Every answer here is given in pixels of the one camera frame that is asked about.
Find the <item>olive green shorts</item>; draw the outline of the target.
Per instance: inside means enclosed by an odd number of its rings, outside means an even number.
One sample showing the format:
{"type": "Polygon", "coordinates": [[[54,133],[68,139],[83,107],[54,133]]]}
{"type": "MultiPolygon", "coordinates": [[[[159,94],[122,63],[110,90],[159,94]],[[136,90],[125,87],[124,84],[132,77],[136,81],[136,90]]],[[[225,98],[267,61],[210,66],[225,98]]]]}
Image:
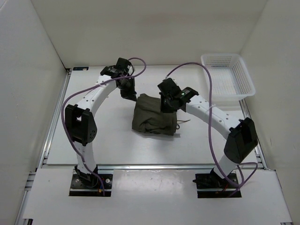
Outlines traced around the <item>olive green shorts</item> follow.
{"type": "Polygon", "coordinates": [[[173,136],[177,129],[177,115],[175,112],[161,112],[160,99],[143,93],[135,104],[132,129],[144,134],[173,136]]]}

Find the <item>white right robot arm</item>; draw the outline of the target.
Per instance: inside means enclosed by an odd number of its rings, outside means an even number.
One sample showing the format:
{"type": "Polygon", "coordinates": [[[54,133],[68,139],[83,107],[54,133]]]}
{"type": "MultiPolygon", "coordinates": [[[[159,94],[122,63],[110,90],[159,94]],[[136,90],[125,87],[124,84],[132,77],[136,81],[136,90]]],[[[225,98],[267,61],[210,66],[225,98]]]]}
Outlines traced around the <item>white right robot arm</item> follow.
{"type": "Polygon", "coordinates": [[[180,89],[171,78],[163,80],[158,88],[161,112],[172,113],[181,109],[206,122],[209,129],[214,128],[225,138],[224,154],[205,178],[218,188],[225,183],[233,184],[228,175],[258,145],[254,122],[249,117],[238,119],[212,107],[196,90],[190,87],[180,89]]]}

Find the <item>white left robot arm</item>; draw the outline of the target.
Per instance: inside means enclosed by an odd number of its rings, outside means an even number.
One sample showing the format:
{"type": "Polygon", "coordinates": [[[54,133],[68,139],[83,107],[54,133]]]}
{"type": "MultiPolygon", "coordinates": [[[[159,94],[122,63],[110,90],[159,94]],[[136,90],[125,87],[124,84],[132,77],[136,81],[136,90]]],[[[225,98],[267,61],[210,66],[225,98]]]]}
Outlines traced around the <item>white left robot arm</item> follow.
{"type": "Polygon", "coordinates": [[[92,147],[98,131],[94,116],[115,89],[120,90],[123,99],[137,101],[134,71],[131,59],[118,58],[115,65],[100,72],[95,86],[84,90],[85,96],[80,101],[74,105],[63,103],[62,124],[78,160],[75,171],[88,188],[104,187],[92,147]]]}

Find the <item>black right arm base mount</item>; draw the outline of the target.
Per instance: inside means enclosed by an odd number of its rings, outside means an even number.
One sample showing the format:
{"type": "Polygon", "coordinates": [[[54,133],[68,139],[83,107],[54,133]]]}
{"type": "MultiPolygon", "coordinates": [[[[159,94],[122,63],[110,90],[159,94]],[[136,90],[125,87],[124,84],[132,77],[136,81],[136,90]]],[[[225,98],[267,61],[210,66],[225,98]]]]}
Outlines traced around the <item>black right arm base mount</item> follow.
{"type": "Polygon", "coordinates": [[[193,182],[196,184],[197,198],[241,198],[241,191],[227,180],[216,180],[209,173],[196,173],[193,182]]]}

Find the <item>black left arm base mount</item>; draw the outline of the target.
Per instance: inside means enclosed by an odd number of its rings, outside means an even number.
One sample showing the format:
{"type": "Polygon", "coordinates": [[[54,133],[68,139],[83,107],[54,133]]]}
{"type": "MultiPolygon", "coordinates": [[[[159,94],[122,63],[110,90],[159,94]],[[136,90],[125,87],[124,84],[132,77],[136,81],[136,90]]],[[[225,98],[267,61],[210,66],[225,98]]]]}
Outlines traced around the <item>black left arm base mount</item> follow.
{"type": "Polygon", "coordinates": [[[73,171],[69,196],[111,197],[113,174],[99,174],[102,183],[93,174],[81,173],[77,166],[73,171]]]}

